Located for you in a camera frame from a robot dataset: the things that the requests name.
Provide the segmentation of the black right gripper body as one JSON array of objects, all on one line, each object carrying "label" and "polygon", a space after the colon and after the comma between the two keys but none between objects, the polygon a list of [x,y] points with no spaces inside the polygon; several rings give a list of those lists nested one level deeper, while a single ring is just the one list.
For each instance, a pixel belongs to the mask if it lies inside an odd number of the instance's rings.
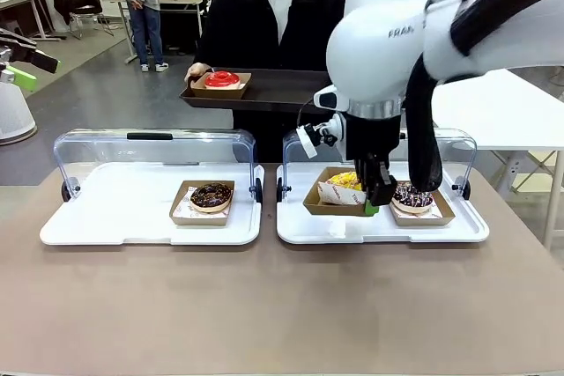
[{"label": "black right gripper body", "polygon": [[345,119],[345,159],[352,161],[357,173],[373,159],[390,167],[390,153],[399,145],[401,116],[368,120],[350,114]]}]

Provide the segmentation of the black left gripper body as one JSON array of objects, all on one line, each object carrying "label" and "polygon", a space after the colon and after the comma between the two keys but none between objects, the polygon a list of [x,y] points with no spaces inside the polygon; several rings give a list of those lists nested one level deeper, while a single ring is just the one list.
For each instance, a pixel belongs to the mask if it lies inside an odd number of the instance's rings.
[{"label": "black left gripper body", "polygon": [[9,49],[11,51],[11,60],[13,62],[30,63],[32,61],[34,52],[37,49],[35,41],[3,28],[0,29],[0,34],[1,49]]}]

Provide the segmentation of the person right hand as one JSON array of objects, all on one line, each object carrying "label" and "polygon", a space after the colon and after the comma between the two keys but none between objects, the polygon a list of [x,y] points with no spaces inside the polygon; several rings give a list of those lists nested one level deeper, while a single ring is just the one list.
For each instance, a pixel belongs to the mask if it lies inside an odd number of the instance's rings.
[{"label": "person right hand", "polygon": [[191,79],[199,78],[203,76],[203,74],[205,74],[211,68],[212,67],[206,63],[193,63],[188,68],[184,81],[188,83]]}]

